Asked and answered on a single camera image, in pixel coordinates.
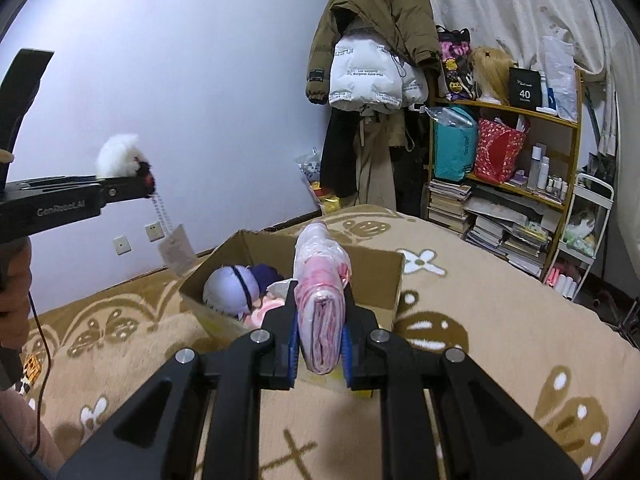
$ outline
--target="khaki pants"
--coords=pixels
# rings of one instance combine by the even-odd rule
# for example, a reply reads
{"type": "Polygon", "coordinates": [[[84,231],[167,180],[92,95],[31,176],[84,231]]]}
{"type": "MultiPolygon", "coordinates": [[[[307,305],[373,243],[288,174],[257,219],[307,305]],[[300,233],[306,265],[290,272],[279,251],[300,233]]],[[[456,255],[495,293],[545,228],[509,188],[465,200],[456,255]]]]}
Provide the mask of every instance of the khaki pants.
{"type": "Polygon", "coordinates": [[[396,210],[394,172],[389,155],[390,142],[404,139],[404,113],[379,114],[380,122],[360,121],[353,149],[356,152],[356,185],[358,192],[340,199],[340,207],[358,204],[379,205],[396,210]]]}

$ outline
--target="hanging tag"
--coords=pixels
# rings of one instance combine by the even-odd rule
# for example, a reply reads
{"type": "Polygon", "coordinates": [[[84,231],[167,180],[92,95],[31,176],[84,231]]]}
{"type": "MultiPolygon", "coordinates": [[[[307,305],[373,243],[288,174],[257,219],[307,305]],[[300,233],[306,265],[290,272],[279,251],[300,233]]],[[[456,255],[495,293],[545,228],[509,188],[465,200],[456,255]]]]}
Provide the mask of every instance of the hanging tag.
{"type": "Polygon", "coordinates": [[[182,224],[158,245],[158,250],[166,266],[178,276],[184,276],[198,261],[182,224]]]}

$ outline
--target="blonde wig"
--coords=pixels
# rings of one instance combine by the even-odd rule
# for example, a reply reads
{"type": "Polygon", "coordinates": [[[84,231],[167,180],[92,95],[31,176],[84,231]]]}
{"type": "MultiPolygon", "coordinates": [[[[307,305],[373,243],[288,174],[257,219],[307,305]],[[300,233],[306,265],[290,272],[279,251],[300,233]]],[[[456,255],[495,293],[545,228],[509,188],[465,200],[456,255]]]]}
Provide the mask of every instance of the blonde wig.
{"type": "Polygon", "coordinates": [[[479,46],[471,53],[474,75],[482,94],[509,104],[509,68],[515,63],[499,48],[479,46]]]}

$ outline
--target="beige patterned blanket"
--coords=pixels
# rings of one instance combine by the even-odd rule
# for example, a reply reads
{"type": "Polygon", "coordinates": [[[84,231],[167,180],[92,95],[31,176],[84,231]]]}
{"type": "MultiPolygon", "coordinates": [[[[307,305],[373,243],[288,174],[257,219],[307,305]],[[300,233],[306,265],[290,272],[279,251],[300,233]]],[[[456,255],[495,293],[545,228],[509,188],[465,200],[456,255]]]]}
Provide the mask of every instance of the beige patterned blanket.
{"type": "MultiPolygon", "coordinates": [[[[640,354],[595,314],[433,224],[374,206],[325,219],[340,243],[404,253],[396,332],[420,348],[467,351],[585,476],[612,453],[640,410],[640,354]]],[[[177,349],[215,348],[177,289],[161,271],[41,316],[53,354],[43,421],[65,456],[177,349]]],[[[46,365],[37,331],[26,350],[46,365]]],[[[378,410],[375,399],[301,381],[264,392],[262,480],[379,478],[378,410]]]]}

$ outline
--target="white fluffy toy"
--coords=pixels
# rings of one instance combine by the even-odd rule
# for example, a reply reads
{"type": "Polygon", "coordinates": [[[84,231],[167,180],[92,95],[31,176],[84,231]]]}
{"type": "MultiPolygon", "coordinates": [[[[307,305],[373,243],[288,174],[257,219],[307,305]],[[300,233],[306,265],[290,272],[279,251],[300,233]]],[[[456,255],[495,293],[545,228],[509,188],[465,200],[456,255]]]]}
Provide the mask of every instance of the white fluffy toy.
{"type": "Polygon", "coordinates": [[[148,160],[136,147],[137,135],[118,134],[104,143],[95,161],[97,178],[115,178],[120,176],[136,176],[140,163],[148,160]]]}

